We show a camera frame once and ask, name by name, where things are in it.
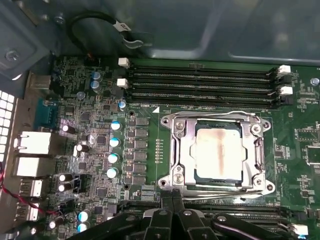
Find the red wire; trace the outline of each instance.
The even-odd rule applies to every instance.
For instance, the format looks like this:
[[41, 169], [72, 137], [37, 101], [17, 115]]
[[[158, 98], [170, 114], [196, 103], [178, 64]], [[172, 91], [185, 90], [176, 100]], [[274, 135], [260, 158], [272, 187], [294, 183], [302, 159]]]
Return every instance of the red wire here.
[[0, 189], [2, 189], [2, 191], [6, 194], [9, 194], [11, 197], [15, 198], [15, 199], [18, 199], [18, 201], [20, 203], [23, 203], [23, 204], [27, 204], [29, 205], [31, 208], [33, 209], [38, 209], [38, 211], [42, 214], [49, 214], [49, 215], [59, 215], [60, 213], [58, 211], [50, 211], [50, 210], [44, 210], [40, 207], [38, 207], [37, 205], [29, 202], [28, 200], [26, 200], [24, 197], [18, 195], [18, 194], [14, 194], [12, 193], [11, 191], [9, 191], [5, 186], [4, 186], [4, 176], [5, 176], [5, 173], [4, 173], [4, 169], [2, 167], [2, 163], [0, 162]]

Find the black cable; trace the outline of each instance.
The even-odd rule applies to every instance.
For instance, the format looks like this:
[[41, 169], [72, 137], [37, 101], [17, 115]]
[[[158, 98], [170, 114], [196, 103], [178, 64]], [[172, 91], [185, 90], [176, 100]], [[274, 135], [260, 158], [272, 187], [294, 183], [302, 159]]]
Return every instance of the black cable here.
[[[92, 54], [87, 50], [85, 45], [75, 36], [73, 32], [74, 24], [83, 19], [101, 19], [110, 23], [111, 25], [116, 24], [117, 20], [103, 12], [86, 11], [86, 12], [77, 14], [66, 21], [66, 33], [69, 39], [71, 40], [71, 42], [74, 45], [76, 45], [76, 47], [79, 48], [83, 53], [87, 54], [89, 58], [92, 58], [93, 57]], [[123, 36], [125, 40], [128, 40], [130, 38], [130, 35], [128, 34], [128, 32], [120, 32], [120, 34]]]

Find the integrated circuit chip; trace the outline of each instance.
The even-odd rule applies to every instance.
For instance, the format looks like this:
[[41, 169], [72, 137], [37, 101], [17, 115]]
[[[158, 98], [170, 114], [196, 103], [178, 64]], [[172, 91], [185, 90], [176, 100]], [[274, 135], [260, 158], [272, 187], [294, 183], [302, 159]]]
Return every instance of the integrated circuit chip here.
[[126, 165], [126, 166], [124, 166], [124, 170], [125, 170], [126, 172], [132, 172], [132, 171], [134, 170], [134, 166], [132, 166], [132, 165]]
[[83, 162], [79, 162], [79, 169], [80, 170], [85, 170], [86, 169], [87, 164], [83, 161]]
[[110, 105], [103, 105], [103, 110], [110, 110]]
[[147, 148], [147, 141], [143, 141], [143, 140], [136, 140], [134, 141], [134, 147], [136, 149], [146, 149]]
[[127, 149], [133, 149], [135, 147], [135, 143], [134, 142], [127, 142], [125, 144]]
[[149, 125], [149, 119], [146, 117], [138, 117], [136, 119], [136, 125], [137, 126], [148, 126]]
[[118, 112], [118, 104], [116, 104], [116, 103], [111, 104], [110, 111], [111, 112]]
[[134, 138], [136, 136], [136, 132], [135, 131], [128, 131], [127, 136], [128, 136], [128, 138]]
[[146, 172], [146, 165], [136, 163], [133, 165], [133, 173], [135, 174], [144, 174]]
[[75, 108], [73, 106], [65, 107], [65, 115], [73, 115]]
[[147, 153], [146, 152], [136, 151], [134, 153], [134, 160], [136, 160], [136, 161], [145, 161], [146, 159], [147, 159]]
[[123, 180], [125, 184], [132, 184], [132, 177], [126, 176]]
[[95, 206], [93, 209], [93, 214], [102, 214], [103, 207], [102, 206]]
[[89, 112], [84, 112], [81, 114], [81, 121], [87, 122], [90, 120], [90, 113]]
[[138, 138], [146, 138], [146, 137], [148, 137], [148, 130], [147, 129], [136, 129], [135, 136]]
[[125, 154], [125, 159], [127, 160], [133, 160], [134, 159], [134, 154], [132, 152], [127, 152]]
[[96, 143], [97, 144], [106, 144], [106, 137], [105, 136], [98, 136], [97, 138], [96, 138]]
[[107, 192], [106, 188], [98, 188], [96, 190], [96, 195], [100, 198], [105, 198], [107, 196]]
[[136, 125], [136, 121], [135, 121], [135, 120], [130, 120], [130, 121], [128, 122], [128, 125], [129, 125], [130, 127], [133, 127], [133, 126]]
[[133, 176], [133, 185], [144, 185], [146, 183], [146, 177], [144, 176]]

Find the ram slot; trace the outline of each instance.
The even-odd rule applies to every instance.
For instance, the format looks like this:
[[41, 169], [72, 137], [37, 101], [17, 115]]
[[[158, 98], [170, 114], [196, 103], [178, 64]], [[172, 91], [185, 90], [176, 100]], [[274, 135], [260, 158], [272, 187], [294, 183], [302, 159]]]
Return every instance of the ram slot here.
[[265, 71], [244, 71], [229, 69], [208, 69], [189, 67], [160, 67], [160, 66], [136, 66], [132, 69], [134, 76], [142, 75], [194, 75], [194, 76], [215, 76], [249, 79], [271, 79], [271, 74]]

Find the silver metal frame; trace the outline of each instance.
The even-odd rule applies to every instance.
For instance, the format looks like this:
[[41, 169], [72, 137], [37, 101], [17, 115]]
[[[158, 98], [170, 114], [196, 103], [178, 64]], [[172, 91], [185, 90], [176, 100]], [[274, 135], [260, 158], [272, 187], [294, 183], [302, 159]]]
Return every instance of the silver metal frame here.
[[[196, 161], [190, 156], [190, 147], [195, 143], [198, 121], [239, 123], [242, 128], [242, 146], [247, 149], [242, 162], [243, 182], [235, 184], [203, 185], [196, 183]], [[269, 121], [255, 113], [230, 111], [225, 113], [181, 111], [162, 117], [161, 124], [170, 129], [169, 175], [158, 180], [163, 190], [178, 188], [186, 200], [228, 197], [257, 198], [275, 191], [275, 185], [266, 179], [264, 166], [263, 132], [271, 129]]]

